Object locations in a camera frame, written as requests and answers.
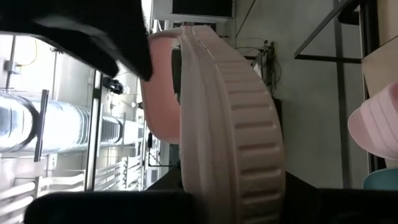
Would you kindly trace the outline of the black vertical post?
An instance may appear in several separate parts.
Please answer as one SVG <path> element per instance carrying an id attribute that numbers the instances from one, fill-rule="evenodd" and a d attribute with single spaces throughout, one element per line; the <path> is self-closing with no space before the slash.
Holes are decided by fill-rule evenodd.
<path id="1" fill-rule="evenodd" d="M 98 150 L 101 148 L 101 123 L 103 115 L 102 105 L 102 81 L 103 74 L 95 71 L 93 79 L 93 93 L 90 115 L 90 127 L 88 137 L 88 150 L 85 173 L 85 191 L 94 191 L 95 189 L 95 175 L 96 175 L 96 160 Z"/>

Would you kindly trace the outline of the pink rubber slide sandal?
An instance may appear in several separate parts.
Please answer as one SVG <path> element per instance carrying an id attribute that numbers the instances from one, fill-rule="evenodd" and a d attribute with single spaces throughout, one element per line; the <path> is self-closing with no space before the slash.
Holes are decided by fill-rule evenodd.
<path id="1" fill-rule="evenodd" d="M 261 77 L 208 26 L 157 32 L 149 48 L 145 119 L 157 139 L 179 145 L 197 223 L 279 224 L 284 144 Z"/>
<path id="2" fill-rule="evenodd" d="M 398 82 L 364 101 L 349 117 L 348 129 L 365 151 L 398 161 Z"/>

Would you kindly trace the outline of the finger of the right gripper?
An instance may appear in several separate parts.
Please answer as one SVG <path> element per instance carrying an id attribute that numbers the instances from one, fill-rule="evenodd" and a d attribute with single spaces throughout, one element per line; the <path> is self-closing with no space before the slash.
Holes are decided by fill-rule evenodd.
<path id="1" fill-rule="evenodd" d="M 35 37 L 109 77 L 118 62 L 152 76 L 141 0 L 0 0 L 0 33 Z"/>

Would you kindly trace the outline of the silver ventilation duct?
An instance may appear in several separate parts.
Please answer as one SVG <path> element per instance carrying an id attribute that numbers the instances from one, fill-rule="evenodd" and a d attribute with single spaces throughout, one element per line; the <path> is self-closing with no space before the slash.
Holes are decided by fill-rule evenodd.
<path id="1" fill-rule="evenodd" d="M 34 152 L 40 100 L 0 92 L 0 153 Z M 42 152 L 85 150 L 88 146 L 90 111 L 81 106 L 49 101 L 45 114 Z M 143 138 L 137 122 L 102 117 L 101 147 L 130 145 Z"/>

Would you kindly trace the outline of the black metal bracket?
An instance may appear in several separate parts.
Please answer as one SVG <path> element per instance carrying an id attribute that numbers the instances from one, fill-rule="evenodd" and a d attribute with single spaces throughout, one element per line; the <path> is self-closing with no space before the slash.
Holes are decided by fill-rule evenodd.
<path id="1" fill-rule="evenodd" d="M 40 162 L 42 160 L 43 135 L 44 135 L 45 117 L 47 112 L 48 101 L 49 101 L 49 91 L 43 89 L 40 98 L 40 113 L 37 123 L 37 142 L 35 145 L 34 162 Z"/>

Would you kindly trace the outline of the black metal table frame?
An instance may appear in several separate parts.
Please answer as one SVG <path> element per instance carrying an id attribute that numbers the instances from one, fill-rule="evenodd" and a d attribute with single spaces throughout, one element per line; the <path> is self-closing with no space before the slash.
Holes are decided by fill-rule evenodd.
<path id="1" fill-rule="evenodd" d="M 348 129 L 344 122 L 347 120 L 345 75 L 343 64 L 349 60 L 343 58 L 343 44 L 341 24 L 352 24 L 360 26 L 361 50 L 364 56 L 369 55 L 379 47 L 379 26 L 376 0 L 333 0 L 333 14 L 329 20 L 333 21 L 335 27 L 336 56 L 340 60 L 336 63 L 338 106 L 340 119 L 340 143 L 342 170 L 349 171 L 349 140 Z"/>

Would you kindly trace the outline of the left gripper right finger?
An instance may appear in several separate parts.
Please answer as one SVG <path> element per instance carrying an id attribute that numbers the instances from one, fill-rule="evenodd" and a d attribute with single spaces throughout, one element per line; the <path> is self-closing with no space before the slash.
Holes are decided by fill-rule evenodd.
<path id="1" fill-rule="evenodd" d="M 318 189 L 285 178 L 283 224 L 398 224 L 398 191 Z"/>

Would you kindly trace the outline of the white railing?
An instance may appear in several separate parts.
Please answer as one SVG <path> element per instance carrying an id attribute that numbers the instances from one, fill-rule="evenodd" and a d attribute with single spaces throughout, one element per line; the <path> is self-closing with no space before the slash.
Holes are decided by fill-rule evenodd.
<path id="1" fill-rule="evenodd" d="M 96 171 L 95 190 L 140 190 L 139 157 L 123 157 L 118 163 Z M 0 190 L 0 224 L 21 224 L 25 208 L 36 198 L 61 192 L 84 191 L 85 173 L 70 177 L 36 177 L 29 182 Z"/>

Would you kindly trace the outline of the white framed monitor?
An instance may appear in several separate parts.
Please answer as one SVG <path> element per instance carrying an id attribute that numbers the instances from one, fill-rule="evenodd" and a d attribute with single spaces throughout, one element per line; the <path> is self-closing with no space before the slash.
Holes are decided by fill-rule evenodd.
<path id="1" fill-rule="evenodd" d="M 153 0 L 154 19 L 180 22 L 226 22 L 233 18 L 233 0 Z"/>

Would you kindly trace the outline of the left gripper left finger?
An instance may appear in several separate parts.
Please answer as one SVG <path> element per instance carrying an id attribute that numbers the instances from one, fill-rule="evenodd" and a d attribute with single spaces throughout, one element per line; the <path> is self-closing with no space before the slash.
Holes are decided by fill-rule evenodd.
<path id="1" fill-rule="evenodd" d="M 115 215 L 106 224 L 198 224 L 195 200 L 173 168 L 144 191 L 105 192 L 106 210 Z"/>

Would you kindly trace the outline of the green rubber slide sandal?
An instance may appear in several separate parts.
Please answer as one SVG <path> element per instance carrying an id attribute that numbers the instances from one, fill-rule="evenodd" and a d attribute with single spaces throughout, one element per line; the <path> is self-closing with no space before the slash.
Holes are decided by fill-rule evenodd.
<path id="1" fill-rule="evenodd" d="M 398 190 L 398 167 L 377 170 L 364 180 L 366 190 Z"/>

